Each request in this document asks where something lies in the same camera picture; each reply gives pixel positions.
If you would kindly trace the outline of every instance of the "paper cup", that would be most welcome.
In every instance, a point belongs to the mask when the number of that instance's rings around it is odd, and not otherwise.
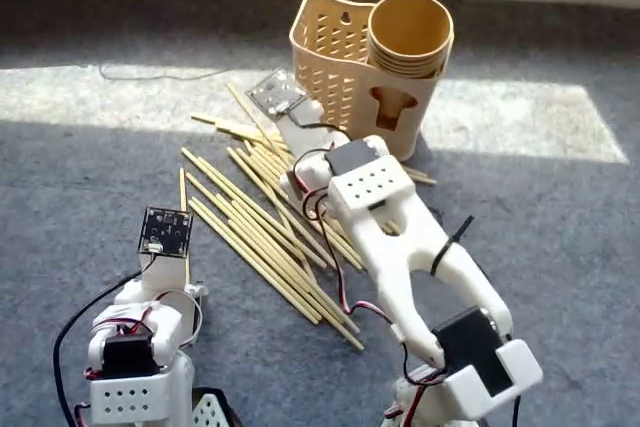
[[[437,75],[453,41],[453,20],[437,0],[381,0],[368,22],[369,63],[411,78]]]

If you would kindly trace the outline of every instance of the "black zip tie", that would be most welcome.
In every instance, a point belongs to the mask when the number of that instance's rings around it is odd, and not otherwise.
[[[460,242],[460,238],[462,237],[462,234],[464,234],[464,231],[467,230],[469,225],[471,225],[471,222],[473,222],[473,219],[474,219],[473,215],[470,215],[469,217],[467,217],[467,219],[462,223],[462,225],[456,231],[456,233],[453,234],[451,237],[449,237],[447,242],[442,246],[442,248],[440,249],[440,252],[438,252],[438,255],[436,255],[436,258],[433,259],[433,264],[431,264],[431,275],[433,277],[435,277],[436,275],[436,270],[438,269],[438,265],[440,264],[440,261],[444,257],[444,254],[447,253],[447,250],[449,250],[449,247],[451,247],[451,245],[454,242],[456,243]]]

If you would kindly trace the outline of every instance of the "red wire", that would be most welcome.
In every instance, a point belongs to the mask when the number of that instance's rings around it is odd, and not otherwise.
[[[318,220],[318,223],[320,224],[320,229],[322,230],[322,236],[324,237],[324,241],[327,244],[327,248],[329,249],[329,253],[331,254],[331,257],[333,258],[333,262],[335,263],[336,266],[336,272],[338,273],[338,295],[340,296],[340,306],[342,307],[342,310],[344,311],[345,314],[347,315],[351,315],[353,314],[353,312],[357,309],[367,309],[370,310],[376,314],[378,314],[380,317],[382,317],[384,320],[386,320],[389,324],[391,324],[391,319],[389,319],[389,317],[387,317],[387,315],[382,311],[382,309],[380,309],[378,306],[372,304],[371,302],[367,302],[365,300],[360,300],[358,302],[356,302],[355,304],[353,304],[353,307],[349,307],[349,302],[347,301],[347,290],[345,287],[345,283],[344,283],[344,274],[342,272],[342,269],[340,268],[340,263],[338,262],[338,258],[336,257],[336,253],[333,250],[333,246],[331,245],[331,242],[329,242],[329,237],[327,236],[327,231],[325,229],[324,226],[324,222],[322,219],[322,215],[320,214],[320,202],[322,202],[323,199],[326,199],[329,196],[329,194],[324,194],[322,196],[320,196],[318,198],[318,200],[315,203],[315,207],[314,207],[314,211],[316,213],[316,219]]]
[[[87,424],[85,423],[84,419],[82,418],[82,409],[88,409],[89,407],[91,407],[91,404],[76,404],[76,406],[73,408],[73,415],[76,418],[76,425],[78,425],[78,427],[87,427]]]
[[[404,422],[402,423],[402,427],[411,427],[411,421],[413,421],[414,415],[416,415],[416,410],[418,409],[418,404],[420,403],[420,399],[422,399],[422,395],[424,391],[427,390],[426,385],[421,385],[416,390],[416,395],[413,398],[413,402],[411,402],[411,407],[409,407],[409,411],[407,412],[407,416],[404,418]]]

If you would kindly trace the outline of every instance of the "beige plastic basket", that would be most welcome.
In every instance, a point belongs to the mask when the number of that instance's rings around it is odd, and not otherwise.
[[[354,138],[377,134],[393,155],[406,160],[413,154],[439,76],[410,79],[367,64],[368,20],[374,6],[303,0],[289,34],[294,72],[324,107],[323,121],[342,126]]]

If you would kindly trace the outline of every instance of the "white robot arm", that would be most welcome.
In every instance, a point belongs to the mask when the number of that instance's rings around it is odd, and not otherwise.
[[[542,380],[527,344],[511,340],[513,322],[506,304],[457,242],[458,235],[449,237],[420,200],[383,139],[350,141],[335,127],[322,125],[322,108],[283,72],[248,95],[298,156],[296,171],[281,178],[283,189],[298,200],[327,189],[327,213],[361,255],[397,340],[431,367],[450,369],[446,380],[420,402],[418,410],[428,411],[423,425],[478,420]],[[292,122],[296,118],[306,123]],[[382,229],[389,221],[399,227],[397,235]],[[410,273],[416,269],[451,285],[470,309],[429,330],[413,300]],[[400,381],[396,390],[396,402],[406,408],[416,386]]]

